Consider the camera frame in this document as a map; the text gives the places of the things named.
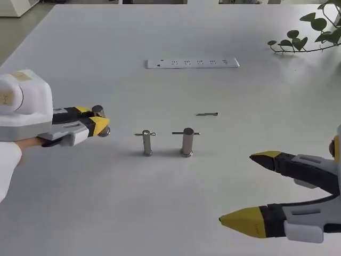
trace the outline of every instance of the power strip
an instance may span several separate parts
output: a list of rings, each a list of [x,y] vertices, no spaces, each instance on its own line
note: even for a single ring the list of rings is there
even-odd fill
[[[239,63],[235,58],[147,60],[147,68],[239,68]]]

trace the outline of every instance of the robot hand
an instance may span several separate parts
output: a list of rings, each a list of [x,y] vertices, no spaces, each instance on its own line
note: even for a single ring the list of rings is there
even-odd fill
[[[110,134],[103,107],[55,108],[50,86],[31,70],[0,76],[0,141],[39,137],[43,147],[74,146]]]
[[[334,160],[279,151],[250,156],[262,167],[293,178],[300,186],[319,187],[330,196],[309,202],[245,208],[220,217],[221,224],[252,237],[287,237],[310,243],[322,243],[324,233],[341,233],[340,138],[341,126],[329,146]]]

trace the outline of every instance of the metal pin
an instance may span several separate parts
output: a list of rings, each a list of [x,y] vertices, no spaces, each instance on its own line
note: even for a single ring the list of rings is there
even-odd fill
[[[193,155],[193,136],[200,135],[199,132],[194,132],[192,128],[185,128],[183,132],[172,132],[172,134],[183,134],[182,148],[180,153],[183,157],[190,157]]]
[[[143,137],[143,154],[145,156],[151,156],[153,151],[151,150],[150,136],[156,136],[156,133],[144,130],[142,133],[136,133],[135,136]]]
[[[105,118],[105,114],[104,114],[104,109],[101,105],[96,105],[92,108],[91,110],[95,116],[100,116],[100,117],[104,117]],[[99,137],[106,137],[110,134],[110,127],[109,126],[106,126],[103,131],[101,131],[98,136]]]
[[[217,116],[218,112],[216,113],[201,113],[201,114],[196,114],[197,116]]]

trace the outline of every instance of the potted plant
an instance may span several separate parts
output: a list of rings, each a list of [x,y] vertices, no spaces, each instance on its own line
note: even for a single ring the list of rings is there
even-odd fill
[[[332,4],[337,9],[338,15],[334,21],[332,21],[324,12],[324,8],[327,4]],[[308,42],[308,38],[299,38],[298,30],[290,30],[287,32],[288,39],[282,40],[280,43],[277,43],[275,40],[269,41],[267,44],[270,49],[274,53],[285,53],[285,52],[314,52],[314,51],[323,51],[324,49],[332,48],[335,46],[339,46],[339,40],[341,38],[341,0],[328,0],[327,2],[321,4],[318,7],[318,10],[322,11],[325,18],[316,18],[316,13],[309,13],[302,18],[300,21],[310,22],[312,29],[319,31],[320,35],[315,39],[316,43],[319,43],[319,48],[307,50],[304,46]],[[327,24],[332,24],[331,31],[327,31]],[[321,47],[324,43],[331,43],[331,45]]]

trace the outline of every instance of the white table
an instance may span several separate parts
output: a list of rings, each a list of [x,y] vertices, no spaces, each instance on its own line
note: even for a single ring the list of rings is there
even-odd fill
[[[274,55],[271,39],[317,6],[57,6],[0,72],[30,68],[54,105],[102,104],[112,135],[75,148],[35,148],[0,204],[1,256],[336,255],[323,244],[255,239],[218,217],[326,195],[248,159],[281,150],[329,157],[341,122],[338,49]],[[336,15],[330,8],[327,13]],[[239,69],[146,70],[145,59],[236,57]],[[195,117],[216,112],[218,117]],[[192,127],[194,155],[178,154]],[[143,157],[149,129],[154,154]]]

